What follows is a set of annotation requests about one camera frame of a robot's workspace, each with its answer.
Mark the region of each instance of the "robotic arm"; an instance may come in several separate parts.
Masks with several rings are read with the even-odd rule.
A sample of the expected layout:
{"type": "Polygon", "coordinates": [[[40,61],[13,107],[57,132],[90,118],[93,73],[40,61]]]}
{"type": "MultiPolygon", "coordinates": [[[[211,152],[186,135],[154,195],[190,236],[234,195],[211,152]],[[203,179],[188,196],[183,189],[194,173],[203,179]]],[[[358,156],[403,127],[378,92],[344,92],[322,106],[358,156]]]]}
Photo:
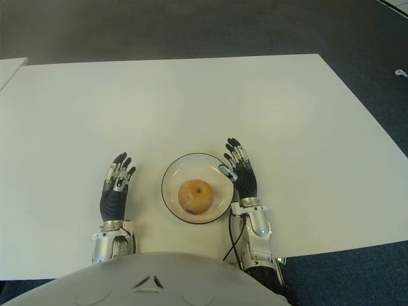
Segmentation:
{"type": "Polygon", "coordinates": [[[231,155],[225,153],[224,157],[231,164],[232,170],[225,164],[219,165],[219,169],[232,181],[239,193],[239,202],[231,204],[232,214],[241,217],[245,223],[242,266],[239,260],[238,266],[274,293],[287,296],[270,247],[272,227],[265,215],[268,207],[261,205],[257,198],[256,178],[247,153],[234,138],[228,138],[226,148],[231,155]]]}
{"type": "Polygon", "coordinates": [[[129,181],[136,168],[132,167],[127,171],[132,159],[126,159],[126,156],[126,153],[122,153],[115,158],[103,182],[100,203],[103,225],[100,233],[93,236],[93,265],[136,253],[133,221],[124,220],[129,181]]]}

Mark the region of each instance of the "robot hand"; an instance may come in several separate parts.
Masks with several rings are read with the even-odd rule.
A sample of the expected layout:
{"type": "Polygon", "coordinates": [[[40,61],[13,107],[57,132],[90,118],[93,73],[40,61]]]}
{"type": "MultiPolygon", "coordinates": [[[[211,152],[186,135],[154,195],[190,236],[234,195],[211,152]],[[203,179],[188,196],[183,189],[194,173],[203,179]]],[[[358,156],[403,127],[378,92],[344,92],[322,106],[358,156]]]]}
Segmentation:
{"type": "Polygon", "coordinates": [[[232,166],[232,171],[224,164],[221,164],[218,168],[232,181],[240,195],[240,200],[256,198],[256,178],[247,153],[235,138],[228,138],[228,143],[225,146],[232,155],[224,154],[224,157],[232,166]]]}
{"type": "Polygon", "coordinates": [[[100,204],[103,222],[124,220],[129,181],[136,171],[135,167],[126,170],[132,161],[130,157],[125,160],[126,156],[122,153],[116,157],[106,174],[100,204]]]}
{"type": "Polygon", "coordinates": [[[103,225],[101,232],[93,236],[95,250],[92,264],[136,252],[133,222],[124,220],[129,181],[136,168],[127,171],[132,159],[126,159],[126,156],[126,153],[122,153],[115,158],[103,183],[99,206],[103,225]]]}

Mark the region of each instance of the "black palm pad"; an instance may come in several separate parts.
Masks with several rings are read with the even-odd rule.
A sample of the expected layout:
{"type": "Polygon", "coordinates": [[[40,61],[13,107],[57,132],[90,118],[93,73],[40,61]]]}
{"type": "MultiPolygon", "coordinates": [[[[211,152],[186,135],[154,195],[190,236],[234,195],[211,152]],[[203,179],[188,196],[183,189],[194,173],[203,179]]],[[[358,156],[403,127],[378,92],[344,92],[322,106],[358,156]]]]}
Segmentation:
{"type": "Polygon", "coordinates": [[[101,217],[103,222],[125,219],[127,191],[106,190],[101,197],[101,217]]]}
{"type": "Polygon", "coordinates": [[[257,185],[254,170],[252,169],[236,169],[238,178],[234,182],[234,186],[240,194],[240,199],[256,198],[257,185]]]}

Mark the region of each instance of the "plate rim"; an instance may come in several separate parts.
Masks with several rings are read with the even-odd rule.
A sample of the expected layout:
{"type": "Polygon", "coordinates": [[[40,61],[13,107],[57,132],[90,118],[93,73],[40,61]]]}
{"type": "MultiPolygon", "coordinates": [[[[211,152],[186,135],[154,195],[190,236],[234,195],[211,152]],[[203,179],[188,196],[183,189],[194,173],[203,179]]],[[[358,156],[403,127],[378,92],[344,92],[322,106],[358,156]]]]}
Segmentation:
{"type": "Polygon", "coordinates": [[[165,171],[164,174],[163,174],[163,177],[162,177],[162,179],[161,179],[161,186],[160,186],[160,188],[161,188],[161,198],[163,199],[164,205],[166,205],[167,209],[168,209],[177,219],[180,219],[181,221],[184,221],[184,222],[189,223],[189,224],[208,224],[208,223],[214,222],[215,220],[218,220],[219,218],[221,218],[221,217],[227,212],[227,210],[230,208],[231,203],[232,203],[232,200],[233,200],[233,198],[234,198],[234,190],[235,190],[235,187],[233,187],[233,192],[232,192],[232,195],[231,195],[231,200],[230,200],[230,202],[229,202],[229,205],[228,205],[227,208],[225,209],[225,211],[223,211],[221,215],[219,215],[219,216],[216,217],[215,219],[212,219],[211,221],[208,221],[208,222],[200,222],[200,223],[189,222],[189,221],[186,221],[186,220],[180,218],[179,216],[177,216],[174,212],[171,211],[171,209],[170,209],[169,206],[167,205],[166,200],[164,199],[164,195],[163,195],[163,181],[164,181],[164,177],[166,176],[166,173],[167,173],[167,171],[170,169],[170,167],[172,166],[172,164],[174,164],[174,163],[175,163],[176,161],[178,161],[179,159],[182,159],[183,157],[186,157],[186,156],[188,156],[188,155],[195,155],[195,154],[202,154],[202,155],[211,156],[211,157],[215,158],[216,160],[218,160],[221,164],[224,164],[223,161],[221,161],[218,157],[215,157],[215,156],[213,156],[213,155],[211,155],[211,154],[208,154],[208,153],[202,153],[202,152],[187,153],[187,154],[184,154],[183,156],[178,157],[178,158],[175,159],[172,163],[170,163],[170,165],[167,167],[166,171],[165,171]]]}

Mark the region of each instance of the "robot forearm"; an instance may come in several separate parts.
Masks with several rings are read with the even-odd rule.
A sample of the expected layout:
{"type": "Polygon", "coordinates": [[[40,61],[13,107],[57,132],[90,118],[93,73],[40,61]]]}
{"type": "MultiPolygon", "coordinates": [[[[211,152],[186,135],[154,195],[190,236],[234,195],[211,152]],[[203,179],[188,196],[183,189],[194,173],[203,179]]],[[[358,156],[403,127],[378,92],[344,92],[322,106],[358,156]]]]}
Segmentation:
{"type": "Polygon", "coordinates": [[[105,221],[101,232],[93,236],[95,250],[92,264],[136,253],[133,221],[105,221]]]}

